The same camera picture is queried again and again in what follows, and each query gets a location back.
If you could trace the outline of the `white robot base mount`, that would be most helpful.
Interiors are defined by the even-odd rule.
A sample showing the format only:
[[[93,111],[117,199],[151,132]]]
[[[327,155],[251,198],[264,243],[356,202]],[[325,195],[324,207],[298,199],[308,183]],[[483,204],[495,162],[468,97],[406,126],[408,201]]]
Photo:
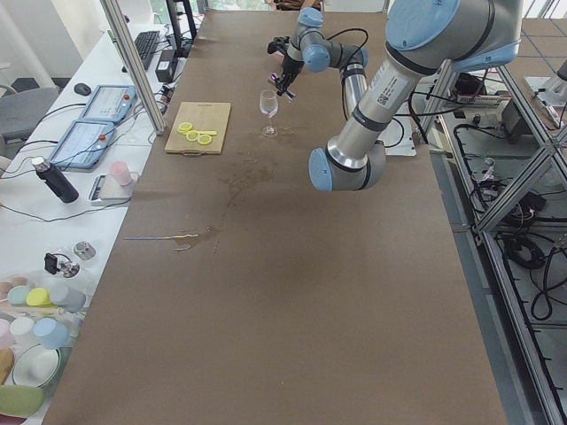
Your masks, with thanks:
[[[413,140],[413,121],[409,116],[396,116],[380,135],[385,152],[390,157],[414,157],[416,147]]]

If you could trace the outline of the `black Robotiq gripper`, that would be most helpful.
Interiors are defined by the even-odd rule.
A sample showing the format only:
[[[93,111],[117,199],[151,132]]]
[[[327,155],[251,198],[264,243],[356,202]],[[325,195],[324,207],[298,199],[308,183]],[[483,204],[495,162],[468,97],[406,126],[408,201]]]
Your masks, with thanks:
[[[289,86],[295,81],[297,76],[301,73],[304,66],[302,60],[296,60],[285,54],[283,57],[282,67],[283,72],[281,77],[276,73],[271,73],[269,81],[276,87],[276,94],[278,96],[295,97],[296,95],[289,90]]]

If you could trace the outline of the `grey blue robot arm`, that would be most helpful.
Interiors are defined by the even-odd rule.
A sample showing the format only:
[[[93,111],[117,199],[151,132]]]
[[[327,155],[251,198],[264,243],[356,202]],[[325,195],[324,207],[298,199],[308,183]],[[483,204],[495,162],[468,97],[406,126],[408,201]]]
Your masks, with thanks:
[[[283,53],[283,72],[274,81],[277,93],[287,93],[303,68],[313,73],[337,68],[350,112],[340,134],[312,151],[312,185],[333,191],[376,184],[386,160],[378,137],[417,83],[446,60],[456,72],[511,62],[519,49],[522,7],[520,1],[397,1],[385,26],[386,57],[372,81],[365,76],[367,52],[325,37],[322,13],[302,10],[291,36],[268,46],[268,52]]]

